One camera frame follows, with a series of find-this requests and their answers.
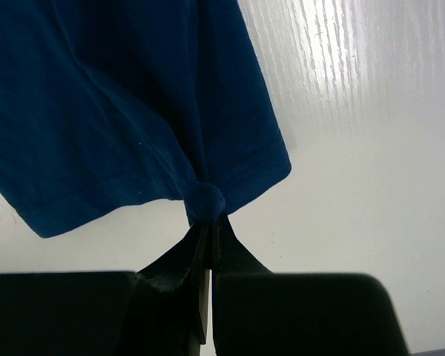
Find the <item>blue t shirt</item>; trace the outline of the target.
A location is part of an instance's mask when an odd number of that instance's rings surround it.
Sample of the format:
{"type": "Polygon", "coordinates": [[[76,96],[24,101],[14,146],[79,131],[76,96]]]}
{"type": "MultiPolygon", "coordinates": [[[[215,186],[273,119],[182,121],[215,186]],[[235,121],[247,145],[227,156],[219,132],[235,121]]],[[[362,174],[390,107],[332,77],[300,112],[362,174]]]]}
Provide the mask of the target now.
{"type": "Polygon", "coordinates": [[[290,172],[236,1],[0,1],[0,194],[40,237],[154,200],[213,223],[290,172]]]}

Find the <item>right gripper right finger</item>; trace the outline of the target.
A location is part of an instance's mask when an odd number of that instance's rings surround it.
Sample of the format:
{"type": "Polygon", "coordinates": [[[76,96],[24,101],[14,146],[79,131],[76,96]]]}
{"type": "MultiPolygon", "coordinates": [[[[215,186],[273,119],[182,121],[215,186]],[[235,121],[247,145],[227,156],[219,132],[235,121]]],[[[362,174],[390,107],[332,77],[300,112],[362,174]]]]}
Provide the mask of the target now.
{"type": "Polygon", "coordinates": [[[358,273],[274,273],[236,238],[212,228],[217,355],[408,355],[391,298],[358,273]]]}

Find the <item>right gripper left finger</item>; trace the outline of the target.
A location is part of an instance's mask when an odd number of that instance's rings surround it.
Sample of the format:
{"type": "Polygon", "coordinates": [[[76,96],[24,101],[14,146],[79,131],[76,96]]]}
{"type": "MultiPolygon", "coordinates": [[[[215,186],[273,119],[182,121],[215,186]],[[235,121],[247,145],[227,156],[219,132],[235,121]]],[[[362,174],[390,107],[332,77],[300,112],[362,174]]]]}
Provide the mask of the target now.
{"type": "Polygon", "coordinates": [[[0,355],[198,355],[208,227],[141,271],[0,274],[0,355]]]}

